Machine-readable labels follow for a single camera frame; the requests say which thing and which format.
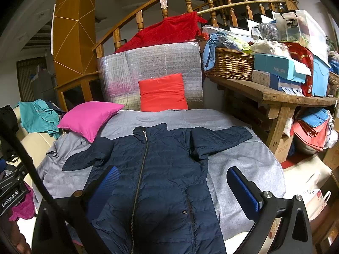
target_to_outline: jacket sleeve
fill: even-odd
[[[70,156],[62,167],[62,171],[80,170],[92,165],[102,166],[111,157],[113,147],[113,140],[98,136],[86,151]]]
[[[190,135],[191,155],[199,160],[207,159],[210,154],[235,147],[251,138],[250,131],[241,126],[232,126],[219,131],[195,127]]]

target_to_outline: wooden table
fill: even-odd
[[[292,117],[296,106],[302,107],[327,107],[336,103],[339,98],[330,97],[298,97],[288,95],[252,81],[225,79],[222,77],[209,77],[218,84],[219,89],[224,89],[224,97],[228,91],[238,92],[258,103],[268,104],[267,117],[273,119],[271,130],[266,141],[267,147],[274,153],[277,150],[288,117]]]

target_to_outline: table covered with gray cloth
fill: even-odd
[[[166,123],[169,130],[177,128],[206,127],[221,130],[231,126],[245,126],[242,121],[215,110],[167,110],[163,112],[120,111],[99,131],[109,139],[131,135],[136,126],[152,127]],[[271,191],[276,197],[285,193],[285,181],[280,164],[272,152],[248,128],[253,137],[238,146],[211,155],[208,162],[207,184],[211,193],[224,240],[238,233],[249,231],[253,222],[248,220],[226,181],[228,168],[237,166],[247,179],[262,190]],[[38,166],[38,173],[54,198],[67,197],[82,190],[92,170],[62,171],[71,155],[86,150],[90,143],[74,132],[61,136],[47,152]],[[41,195],[33,185],[35,205],[38,208]]]

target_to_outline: stair railing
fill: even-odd
[[[96,52],[97,58],[104,57],[104,49],[103,44],[108,41],[111,37],[113,38],[114,42],[114,48],[115,50],[119,49],[122,46],[121,43],[121,36],[120,36],[120,29],[126,25],[128,22],[130,22],[132,19],[136,19],[138,31],[141,31],[144,29],[144,23],[143,23],[143,16],[142,12],[148,9],[149,7],[155,5],[156,3],[160,2],[160,8],[162,12],[162,17],[165,19],[168,17],[168,6],[167,6],[167,0],[150,0],[146,3],[144,3],[142,6],[138,7],[136,10],[131,12],[129,15],[127,15],[123,20],[118,22],[114,27],[112,27],[103,38],[101,38],[95,46],[92,48],[93,51]],[[263,15],[265,15],[265,8],[263,6],[263,3],[268,3],[268,7],[271,10],[276,10],[278,12],[281,12],[283,10],[282,5],[286,4],[287,9],[298,9],[296,7],[296,1],[293,0],[253,0],[248,1],[244,0],[242,2],[232,3],[232,0],[206,0],[206,3],[196,7],[192,8],[192,1],[191,0],[185,0],[186,3],[186,11],[192,12],[197,10],[198,15],[202,15],[205,13],[210,13],[211,15],[211,23],[213,26],[218,27],[217,23],[217,15],[220,14],[221,18],[223,20],[223,25],[227,25],[227,19],[226,19],[226,12],[228,13],[228,18],[230,21],[230,24],[233,26],[238,26],[237,17],[234,12],[234,7],[236,6],[245,6],[246,7],[246,16],[249,19],[253,19],[252,10],[250,8],[250,4],[258,4],[259,12]]]

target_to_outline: wooden tabletop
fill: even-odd
[[[273,104],[285,102],[303,107],[327,107],[335,104],[336,100],[339,100],[339,98],[335,97],[299,97],[297,95],[288,95],[252,81],[226,79],[216,76],[210,76],[209,78],[212,82],[237,91],[258,103]]]

